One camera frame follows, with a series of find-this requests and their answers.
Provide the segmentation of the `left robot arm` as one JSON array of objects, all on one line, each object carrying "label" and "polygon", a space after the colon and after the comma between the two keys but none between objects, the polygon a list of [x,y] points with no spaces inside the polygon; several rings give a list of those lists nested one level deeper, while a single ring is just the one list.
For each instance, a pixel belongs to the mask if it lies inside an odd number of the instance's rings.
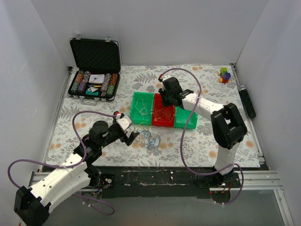
[{"label": "left robot arm", "polygon": [[130,146],[138,132],[127,134],[132,124],[130,119],[117,119],[111,125],[105,121],[93,124],[82,143],[63,162],[41,181],[29,188],[20,187],[16,192],[14,212],[28,226],[41,226],[50,213],[65,199],[78,190],[99,186],[100,171],[93,165],[102,149],[120,140]]}]

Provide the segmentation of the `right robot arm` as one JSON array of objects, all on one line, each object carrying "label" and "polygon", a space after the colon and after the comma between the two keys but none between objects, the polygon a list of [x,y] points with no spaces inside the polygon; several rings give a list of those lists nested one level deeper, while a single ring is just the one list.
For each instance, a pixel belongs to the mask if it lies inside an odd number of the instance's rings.
[{"label": "right robot arm", "polygon": [[[230,181],[230,176],[233,174],[237,148],[247,134],[247,127],[237,106],[233,103],[227,105],[217,104],[202,98],[200,94],[197,95],[189,89],[183,90],[175,77],[168,76],[164,78],[163,75],[160,75],[158,80],[162,83],[159,93],[164,106],[173,105],[190,111],[180,140],[180,155],[185,168],[192,174],[209,177],[218,187],[226,186]],[[184,159],[184,135],[194,113],[211,122],[214,138],[218,144],[217,159],[213,166],[213,171],[210,173],[193,171],[188,167]]]}]

